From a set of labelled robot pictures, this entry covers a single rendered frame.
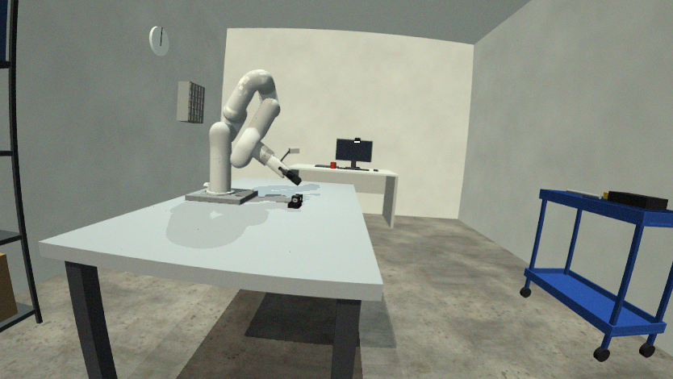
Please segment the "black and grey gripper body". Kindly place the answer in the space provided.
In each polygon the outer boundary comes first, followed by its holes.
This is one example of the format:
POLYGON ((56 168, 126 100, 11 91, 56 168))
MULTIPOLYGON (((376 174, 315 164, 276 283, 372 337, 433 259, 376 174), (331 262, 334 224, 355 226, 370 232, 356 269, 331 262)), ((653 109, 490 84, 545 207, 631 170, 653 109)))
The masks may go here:
MULTIPOLYGON (((275 152, 274 152, 275 153, 275 152)), ((282 171, 280 171, 278 168, 282 167, 283 169, 287 169, 286 172, 290 171, 290 168, 286 167, 276 156, 274 156, 274 153, 272 156, 266 161, 264 166, 268 165, 273 171, 276 172, 281 178, 284 178, 282 171)))

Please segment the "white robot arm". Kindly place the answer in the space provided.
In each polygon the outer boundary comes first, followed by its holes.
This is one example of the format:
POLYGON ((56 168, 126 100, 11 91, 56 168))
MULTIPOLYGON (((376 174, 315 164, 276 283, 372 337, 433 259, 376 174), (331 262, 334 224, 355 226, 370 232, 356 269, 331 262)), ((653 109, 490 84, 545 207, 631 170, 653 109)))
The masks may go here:
POLYGON ((258 69, 246 73, 240 79, 224 107, 223 121, 215 123, 209 132, 210 182, 203 185, 207 187, 207 194, 235 193, 231 189, 232 166, 244 168, 253 157, 263 165, 266 163, 274 152, 261 140, 280 110, 274 79, 270 73, 258 69), (232 152, 232 141, 247 118, 248 112, 245 111, 256 91, 261 105, 232 152))

